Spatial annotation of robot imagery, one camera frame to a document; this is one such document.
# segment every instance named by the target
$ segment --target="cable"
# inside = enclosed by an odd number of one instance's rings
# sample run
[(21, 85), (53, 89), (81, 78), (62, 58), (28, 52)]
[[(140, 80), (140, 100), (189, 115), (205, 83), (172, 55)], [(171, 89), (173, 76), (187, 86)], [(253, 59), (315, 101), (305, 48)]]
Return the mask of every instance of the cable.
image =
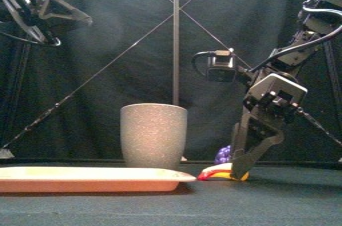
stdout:
[(28, 40), (28, 39), (24, 39), (24, 38), (20, 38), (17, 36), (13, 36), (2, 31), (0, 31), (0, 35), (6, 37), (6, 38), (10, 38), (18, 42), (22, 42), (22, 43), (28, 43), (30, 45), (36, 45), (36, 46), (45, 46), (45, 47), (58, 47), (61, 45), (61, 42), (57, 38), (54, 38), (54, 43), (53, 44), (44, 44), (44, 43), (38, 43), (36, 41), (32, 41), (32, 40)]
[(204, 51), (204, 52), (199, 52), (193, 55), (192, 59), (191, 59), (191, 65), (192, 65), (192, 69), (196, 71), (196, 73), (199, 75), (201, 75), (203, 77), (205, 77), (205, 74), (199, 70), (197, 68), (197, 64), (196, 64), (196, 60), (200, 57), (208, 57), (209, 54), (212, 54), (213, 52), (211, 51)]
[[(312, 8), (308, 8), (305, 7), (305, 5), (303, 6), (303, 10), (305, 12), (311, 12), (311, 13), (331, 13), (331, 14), (338, 14), (339, 17), (342, 18), (342, 12), (338, 11), (338, 10), (334, 10), (334, 9), (312, 9)], [(293, 51), (297, 51), (297, 50), (304, 50), (326, 41), (328, 41), (330, 39), (332, 39), (339, 33), (342, 32), (342, 25), (339, 25), (339, 27), (332, 31), (330, 32), (326, 36), (323, 36), (322, 38), (319, 39), (315, 39), (301, 45), (297, 45), (297, 46), (293, 46), (291, 48), (287, 48), (287, 49), (277, 49), (277, 53), (271, 56), (269, 58), (267, 58), (257, 66), (255, 66), (252, 69), (249, 69), (248, 71), (249, 72), (255, 72), (256, 70), (259, 70), (261, 67), (264, 67), (264, 65), (269, 62), (272, 62), (275, 59), (277, 59), (279, 57), (281, 57), (283, 55), (293, 52)]]

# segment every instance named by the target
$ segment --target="white tray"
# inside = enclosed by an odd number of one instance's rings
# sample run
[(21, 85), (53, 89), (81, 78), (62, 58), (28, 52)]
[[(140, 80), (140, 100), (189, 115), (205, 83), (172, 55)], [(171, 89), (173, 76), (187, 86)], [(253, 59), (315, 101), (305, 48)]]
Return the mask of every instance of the white tray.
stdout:
[(196, 178), (153, 168), (5, 167), (0, 168), (0, 193), (172, 191)]

